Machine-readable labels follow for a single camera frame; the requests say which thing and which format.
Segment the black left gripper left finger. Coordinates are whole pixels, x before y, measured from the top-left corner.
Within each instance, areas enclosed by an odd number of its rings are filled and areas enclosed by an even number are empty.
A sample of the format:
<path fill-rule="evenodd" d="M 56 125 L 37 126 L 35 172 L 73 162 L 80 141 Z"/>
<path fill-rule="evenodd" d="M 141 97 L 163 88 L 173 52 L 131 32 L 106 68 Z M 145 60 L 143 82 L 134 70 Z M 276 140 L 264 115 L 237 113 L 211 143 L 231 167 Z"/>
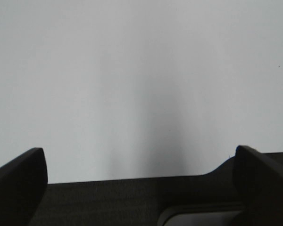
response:
<path fill-rule="evenodd" d="M 29 225 L 47 185 L 42 148 L 32 148 L 0 167 L 0 226 Z"/>

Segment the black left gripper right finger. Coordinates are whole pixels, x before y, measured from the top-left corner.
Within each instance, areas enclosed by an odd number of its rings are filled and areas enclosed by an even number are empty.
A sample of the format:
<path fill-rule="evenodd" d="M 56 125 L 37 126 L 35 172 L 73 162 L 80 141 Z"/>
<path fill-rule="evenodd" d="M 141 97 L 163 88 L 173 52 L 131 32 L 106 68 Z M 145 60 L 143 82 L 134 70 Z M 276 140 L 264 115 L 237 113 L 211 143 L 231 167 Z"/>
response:
<path fill-rule="evenodd" d="M 283 226 L 283 153 L 260 153 L 236 148 L 233 183 L 244 211 L 235 226 Z"/>

